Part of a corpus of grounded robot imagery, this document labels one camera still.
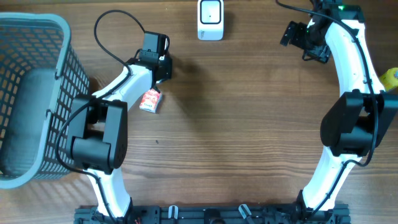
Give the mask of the red white snack box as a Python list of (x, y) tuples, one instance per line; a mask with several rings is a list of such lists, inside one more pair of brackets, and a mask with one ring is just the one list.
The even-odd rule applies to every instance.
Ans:
[(156, 113), (157, 107), (162, 101), (162, 97), (163, 94), (161, 92), (156, 91), (155, 89), (150, 89), (144, 93), (139, 108), (143, 111)]

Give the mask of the yellow juice bottle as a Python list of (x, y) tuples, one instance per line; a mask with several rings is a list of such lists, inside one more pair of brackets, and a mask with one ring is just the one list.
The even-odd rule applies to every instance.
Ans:
[(397, 67), (390, 68), (379, 77), (379, 80), (382, 83), (385, 91), (392, 91), (398, 87), (397, 71)]

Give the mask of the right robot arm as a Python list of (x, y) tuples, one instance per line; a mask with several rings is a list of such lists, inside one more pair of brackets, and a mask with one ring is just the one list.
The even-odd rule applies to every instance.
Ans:
[(303, 10), (310, 22), (290, 22), (280, 43), (302, 49), (304, 61), (333, 58), (340, 97), (322, 119), (322, 156), (297, 199), (302, 221), (336, 211), (336, 196), (350, 171), (369, 165), (397, 114), (397, 96), (385, 90), (374, 70), (361, 8), (342, 1), (312, 1), (312, 6)]

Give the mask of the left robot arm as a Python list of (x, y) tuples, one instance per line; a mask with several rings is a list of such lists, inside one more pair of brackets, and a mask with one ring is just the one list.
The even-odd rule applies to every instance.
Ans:
[(169, 80), (168, 52), (141, 50), (102, 90), (78, 95), (68, 124), (67, 156), (90, 179), (98, 204), (75, 210), (75, 223), (139, 223), (123, 180), (127, 153), (127, 114), (133, 104), (158, 83)]

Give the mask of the white barcode scanner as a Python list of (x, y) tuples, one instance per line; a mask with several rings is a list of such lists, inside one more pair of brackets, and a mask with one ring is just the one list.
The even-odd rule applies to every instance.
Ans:
[(224, 36), (224, 1), (198, 0), (197, 37), (203, 41), (219, 41)]

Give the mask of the grey plastic shopping basket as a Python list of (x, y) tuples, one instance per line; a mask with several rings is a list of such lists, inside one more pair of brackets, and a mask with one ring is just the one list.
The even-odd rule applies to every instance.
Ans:
[(55, 14), (1, 14), (1, 188), (61, 179), (72, 101), (90, 80), (66, 20)]

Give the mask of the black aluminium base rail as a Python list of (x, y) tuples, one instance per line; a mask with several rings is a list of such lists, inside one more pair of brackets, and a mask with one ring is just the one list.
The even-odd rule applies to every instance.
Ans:
[[(351, 217), (346, 204), (335, 205), (333, 210), (321, 212), (306, 221), (301, 221), (299, 210), (293, 204), (250, 206), (242, 204), (234, 207), (160, 207), (133, 206), (127, 212), (127, 221), (117, 218), (117, 223), (335, 223), (349, 224)], [(96, 207), (81, 207), (75, 210), (73, 223), (113, 223)]]

